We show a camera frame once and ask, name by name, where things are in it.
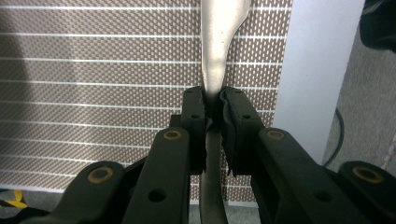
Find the mounting hole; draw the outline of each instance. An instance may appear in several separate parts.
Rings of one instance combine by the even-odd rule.
[[[278,132],[278,131],[269,131],[267,133],[268,137],[275,139],[275,140],[281,140],[285,138],[285,134],[283,134],[282,132]]]
[[[329,203],[332,200],[332,195],[324,190],[314,193],[315,198],[324,203]]]
[[[108,166],[98,167],[88,174],[88,181],[93,184],[101,184],[106,182],[113,176],[113,169]]]
[[[163,135],[163,137],[169,140],[175,140],[181,137],[181,133],[178,131],[168,131]]]
[[[152,203],[160,203],[166,198],[166,191],[164,189],[153,189],[148,194],[148,199]]]
[[[379,174],[377,171],[364,166],[353,167],[352,172],[358,178],[373,184],[379,184],[384,181],[384,176]]]

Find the white horizontal stripe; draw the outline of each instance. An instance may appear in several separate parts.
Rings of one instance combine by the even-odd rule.
[[[58,157],[40,157],[40,156],[22,156],[22,155],[5,155],[0,154],[0,157],[4,158],[17,158],[17,159],[38,159],[38,160],[51,160],[51,161],[77,161],[77,162],[85,162],[85,163],[94,163],[97,161],[92,160],[80,160],[80,159],[68,159],[68,158],[58,158]],[[128,166],[130,162],[119,162],[119,164]]]
[[[38,171],[16,171],[16,170],[0,169],[0,172],[15,173],[15,174],[28,174],[28,175],[58,175],[58,176],[76,177],[76,175],[55,174],[55,173],[38,172]]]
[[[201,10],[199,7],[43,7],[43,6],[0,6],[3,9],[32,10]],[[291,7],[251,7],[251,11],[290,11]]]
[[[249,62],[227,62],[229,65],[268,65],[268,66],[282,66],[282,63],[249,63]]]
[[[178,85],[154,85],[154,84],[128,84],[128,83],[97,83],[97,82],[58,82],[58,81],[34,81],[34,80],[3,80],[6,83],[31,83],[31,84],[52,84],[52,85],[73,85],[73,86],[107,86],[107,87],[135,87],[135,88],[170,88],[188,89],[193,86]]]
[[[0,141],[36,142],[36,143],[59,143],[59,144],[83,145],[83,146],[94,146],[94,147],[130,147],[130,148],[150,149],[150,147],[142,147],[142,146],[112,145],[112,144],[87,143],[87,142],[68,142],[68,141],[58,141],[58,140],[41,140],[41,139],[27,139],[27,138],[4,138],[4,137],[0,137]]]
[[[89,127],[89,128],[132,129],[132,130],[142,130],[142,131],[160,131],[163,129],[163,128],[150,128],[150,127],[113,126],[113,125],[62,123],[62,122],[45,122],[45,121],[21,121],[21,120],[5,120],[5,119],[0,119],[0,123],[63,125],[63,126]]]
[[[3,80],[0,83],[31,83],[31,84],[51,84],[51,85],[75,85],[75,86],[108,86],[108,87],[136,87],[136,88],[170,88],[188,89],[193,86],[179,85],[152,85],[152,84],[127,84],[127,83],[96,83],[96,82],[57,82],[57,81],[34,81],[34,80]],[[252,91],[277,91],[277,87],[235,87],[240,90]]]
[[[291,11],[291,7],[251,7],[250,11]]]
[[[0,33],[15,36],[55,36],[55,37],[111,37],[111,38],[197,38],[198,35],[84,35],[84,34],[36,34],[36,33]]]
[[[39,61],[39,62],[68,62],[68,63],[163,63],[163,64],[201,64],[188,61],[128,61],[128,60],[96,60],[96,59],[52,59],[52,58],[8,58],[0,57],[4,61]]]
[[[64,193],[64,189],[48,189],[48,188],[40,188],[40,187],[32,187],[32,186],[22,186],[22,185],[7,185],[0,184],[0,189],[21,189],[21,190],[29,190],[29,191],[44,191],[50,193]]]
[[[257,203],[232,202],[232,201],[223,201],[223,202],[224,202],[224,204],[227,204],[227,205],[230,205],[230,206],[259,208]],[[197,205],[197,204],[199,204],[199,200],[190,200],[190,204]]]
[[[235,35],[235,39],[286,39],[285,35]]]
[[[192,186],[199,187],[199,184],[191,184]],[[222,187],[227,187],[227,188],[241,188],[241,189],[249,189],[251,186],[247,185],[221,185]]]
[[[96,59],[51,59],[51,58],[8,58],[0,57],[3,61],[38,61],[38,62],[67,62],[67,63],[161,63],[161,64],[201,64],[201,62],[188,61],[128,61],[128,60],[96,60]],[[268,65],[281,66],[282,63],[250,63],[227,62],[230,65]]]
[[[102,108],[122,108],[122,109],[147,109],[147,110],[181,110],[180,107],[159,107],[159,106],[136,106],[136,105],[86,105],[86,104],[68,104],[52,102],[24,102],[24,101],[0,101],[0,104],[14,105],[68,105],[68,106],[86,106]]]
[[[36,34],[36,33],[0,33],[11,36],[54,36],[54,37],[102,37],[102,38],[195,38],[199,35],[84,35],[84,34]],[[235,35],[235,39],[286,39],[285,35]]]
[[[257,110],[257,113],[274,113],[275,110]]]

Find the screw hole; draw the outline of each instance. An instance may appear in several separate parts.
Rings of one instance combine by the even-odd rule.
[[[267,133],[268,137],[275,139],[275,140],[281,140],[285,138],[285,134],[278,132],[278,131],[269,131]]]
[[[328,203],[332,200],[332,195],[327,191],[318,191],[314,193],[314,196],[321,202]]]
[[[384,181],[384,176],[378,173],[375,170],[372,170],[368,167],[358,166],[352,169],[353,174],[355,174],[358,178],[370,182],[372,184],[378,184]]]
[[[181,133],[178,131],[168,131],[163,135],[163,137],[169,140],[175,140],[181,137]]]
[[[148,194],[148,199],[152,203],[160,203],[166,198],[166,191],[164,189],[153,189]]]

